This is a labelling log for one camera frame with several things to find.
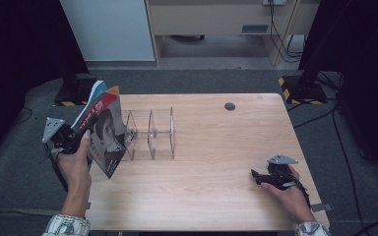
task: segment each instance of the sleeve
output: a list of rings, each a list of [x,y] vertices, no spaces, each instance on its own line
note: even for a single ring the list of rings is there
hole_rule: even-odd
[[[57,214],[50,219],[41,236],[87,236],[90,228],[91,223],[86,219]]]
[[[297,236],[331,236],[327,226],[318,222],[304,222],[296,225]]]

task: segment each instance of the yellow and black tape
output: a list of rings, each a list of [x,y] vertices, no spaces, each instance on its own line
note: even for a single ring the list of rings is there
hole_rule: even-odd
[[[288,104],[323,104],[324,102],[317,99],[294,99],[290,96],[290,92],[284,82],[284,78],[279,78],[279,85],[282,88],[284,99]]]
[[[75,106],[75,105],[86,105],[87,101],[61,101],[54,102],[54,106]]]

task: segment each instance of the hand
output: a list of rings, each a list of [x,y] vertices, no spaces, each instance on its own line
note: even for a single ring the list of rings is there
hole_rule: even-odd
[[[59,153],[58,155],[58,164],[68,185],[68,193],[60,211],[61,214],[85,217],[92,184],[87,160],[90,144],[91,132],[87,130],[82,136],[76,153]]]
[[[296,170],[291,166],[289,166],[289,168],[293,176],[299,180],[299,174],[296,172]],[[281,202],[284,209],[286,209],[294,217],[296,223],[317,221],[309,209],[303,193],[296,186],[292,186],[282,191],[268,183],[262,183],[261,185],[266,189],[266,191],[271,193],[279,200],[279,202]]]

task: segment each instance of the clear acrylic holder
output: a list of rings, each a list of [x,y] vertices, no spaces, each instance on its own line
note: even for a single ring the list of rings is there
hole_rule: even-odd
[[[173,108],[123,111],[127,121],[122,160],[173,159]]]

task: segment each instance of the book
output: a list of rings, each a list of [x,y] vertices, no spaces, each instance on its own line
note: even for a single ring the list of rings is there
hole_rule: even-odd
[[[77,134],[84,129],[92,130],[89,157],[110,178],[126,151],[126,126],[122,121],[119,87],[101,92],[106,88],[103,85],[104,83],[95,83],[90,100],[72,129]]]

